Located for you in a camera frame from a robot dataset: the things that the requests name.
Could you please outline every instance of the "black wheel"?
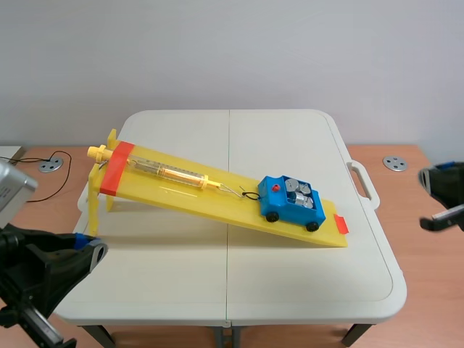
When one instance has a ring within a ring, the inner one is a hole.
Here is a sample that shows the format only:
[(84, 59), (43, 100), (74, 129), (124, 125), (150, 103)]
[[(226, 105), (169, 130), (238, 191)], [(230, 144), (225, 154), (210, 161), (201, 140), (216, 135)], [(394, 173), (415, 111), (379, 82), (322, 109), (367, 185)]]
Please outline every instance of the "black wheel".
[(270, 223), (278, 221), (278, 212), (269, 212), (268, 214), (266, 214), (266, 220)]
[(318, 223), (308, 223), (306, 225), (306, 229), (308, 230), (308, 232), (317, 231), (319, 229), (319, 224)]

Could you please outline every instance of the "red tape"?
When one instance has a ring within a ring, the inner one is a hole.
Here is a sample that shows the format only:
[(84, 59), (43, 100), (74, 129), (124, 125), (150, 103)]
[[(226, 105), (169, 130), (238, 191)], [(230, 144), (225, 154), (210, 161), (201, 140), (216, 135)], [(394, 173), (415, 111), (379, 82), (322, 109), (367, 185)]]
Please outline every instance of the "red tape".
[(127, 164), (129, 154), (131, 154), (134, 145), (121, 141), (113, 155), (109, 159), (107, 172), (104, 174), (103, 181), (101, 182), (100, 192), (116, 196), (117, 187), (123, 175), (125, 165)]
[(335, 218), (336, 227), (339, 229), (339, 233), (340, 234), (349, 233), (347, 222), (345, 221), (344, 217), (339, 216), (337, 214), (333, 214), (333, 217)]

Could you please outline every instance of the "yellow support leg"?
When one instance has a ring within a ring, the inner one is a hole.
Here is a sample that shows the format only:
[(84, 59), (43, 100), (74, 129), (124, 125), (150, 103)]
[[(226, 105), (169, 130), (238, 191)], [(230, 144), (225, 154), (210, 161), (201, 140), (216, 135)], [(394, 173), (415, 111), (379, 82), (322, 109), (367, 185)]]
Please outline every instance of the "yellow support leg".
[(110, 150), (116, 149), (117, 141), (116, 141), (117, 131), (113, 128), (111, 132), (109, 132), (108, 140), (107, 140), (107, 148)]
[(97, 235), (99, 227), (99, 190), (95, 187), (98, 173), (99, 165), (95, 164), (88, 174), (88, 234), (93, 237)]

